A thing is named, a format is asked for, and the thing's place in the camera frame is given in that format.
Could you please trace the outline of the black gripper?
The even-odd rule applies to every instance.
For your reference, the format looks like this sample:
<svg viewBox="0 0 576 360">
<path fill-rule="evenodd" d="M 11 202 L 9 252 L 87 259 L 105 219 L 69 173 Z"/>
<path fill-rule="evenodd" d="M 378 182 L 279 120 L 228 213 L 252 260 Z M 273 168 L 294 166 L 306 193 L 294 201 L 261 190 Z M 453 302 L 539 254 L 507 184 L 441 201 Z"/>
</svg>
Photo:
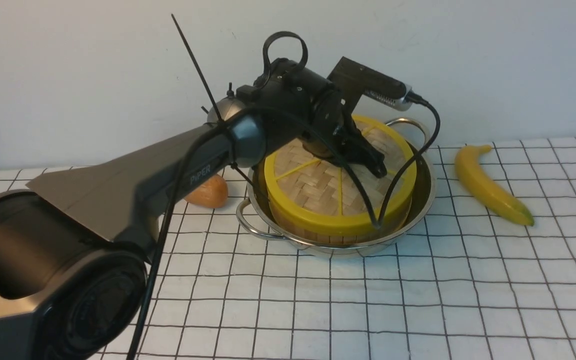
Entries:
<svg viewBox="0 0 576 360">
<path fill-rule="evenodd" d="M 343 105 L 343 92 L 336 85 L 304 85 L 310 97 L 313 130 L 304 130 L 304 150 L 322 160 L 333 160 L 331 150 L 314 133 L 320 134 L 346 160 L 363 166 L 378 179 L 386 177 L 385 155 L 367 142 Z"/>
</svg>

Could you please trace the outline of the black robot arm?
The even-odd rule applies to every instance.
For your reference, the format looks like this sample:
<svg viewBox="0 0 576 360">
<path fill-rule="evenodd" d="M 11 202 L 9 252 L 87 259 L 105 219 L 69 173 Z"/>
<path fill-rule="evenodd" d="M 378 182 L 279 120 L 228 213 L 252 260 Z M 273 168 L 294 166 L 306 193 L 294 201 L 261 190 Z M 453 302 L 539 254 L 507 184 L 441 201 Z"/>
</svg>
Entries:
<svg viewBox="0 0 576 360">
<path fill-rule="evenodd" d="M 86 360 L 118 337 L 142 304 L 157 219 L 226 166 L 252 167 L 300 139 L 376 176 L 384 157 L 349 115 L 361 96 L 407 85 L 343 57 L 327 77 L 285 58 L 229 89 L 206 124 L 99 165 L 39 175 L 0 194 L 0 360 Z"/>
</svg>

